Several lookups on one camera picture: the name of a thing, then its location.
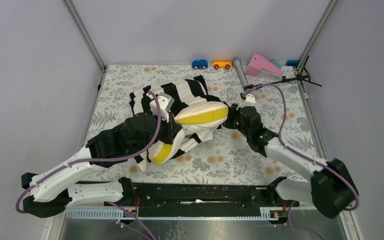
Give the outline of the yellow white pillow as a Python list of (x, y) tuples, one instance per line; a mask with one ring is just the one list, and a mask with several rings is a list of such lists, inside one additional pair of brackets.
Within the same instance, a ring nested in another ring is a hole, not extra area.
[(148, 159), (160, 165), (181, 156), (200, 143), (213, 139), (213, 132), (227, 120), (229, 108), (221, 101), (203, 101), (182, 109), (172, 121), (174, 133), (172, 143), (162, 140), (147, 150)]

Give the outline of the black white striped pillowcase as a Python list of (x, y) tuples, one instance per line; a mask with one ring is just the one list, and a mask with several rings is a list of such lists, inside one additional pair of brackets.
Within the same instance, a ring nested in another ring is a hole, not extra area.
[[(225, 103), (219, 97), (209, 94), (204, 77), (199, 75), (193, 79), (183, 79), (160, 86), (148, 85), (131, 92), (129, 95), (129, 105), (134, 115), (139, 113), (156, 113), (151, 107), (152, 97), (148, 94), (149, 91), (157, 95), (166, 94), (167, 98), (173, 101), (172, 106), (168, 110), (168, 113), (173, 114), (173, 117), (181, 110), (196, 103), (210, 101)], [(135, 161), (143, 172), (147, 171), (150, 163), (153, 163), (148, 158), (148, 150), (135, 157)]]

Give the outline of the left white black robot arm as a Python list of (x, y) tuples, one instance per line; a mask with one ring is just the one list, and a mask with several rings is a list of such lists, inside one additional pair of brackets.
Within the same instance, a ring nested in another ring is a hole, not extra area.
[(172, 117), (138, 113), (123, 123), (101, 131), (72, 157), (42, 173), (27, 172), (21, 177), (25, 189), (16, 202), (16, 211), (48, 218), (77, 205), (120, 202), (124, 206), (135, 200), (130, 179), (104, 183), (82, 182), (94, 172), (108, 169), (129, 159), (150, 153), (157, 143), (180, 144), (185, 136), (182, 126)]

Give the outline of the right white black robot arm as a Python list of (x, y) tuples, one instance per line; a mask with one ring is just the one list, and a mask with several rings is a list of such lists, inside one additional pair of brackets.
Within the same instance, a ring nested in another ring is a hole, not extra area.
[(228, 109), (225, 128), (239, 131), (249, 147), (264, 157), (280, 161), (304, 177), (304, 181), (281, 178), (271, 184), (267, 201), (273, 206), (285, 200), (313, 205), (322, 215), (333, 219), (342, 211), (360, 204), (359, 192), (345, 164), (335, 158), (312, 158), (283, 142), (280, 133), (263, 126), (254, 106), (233, 104)]

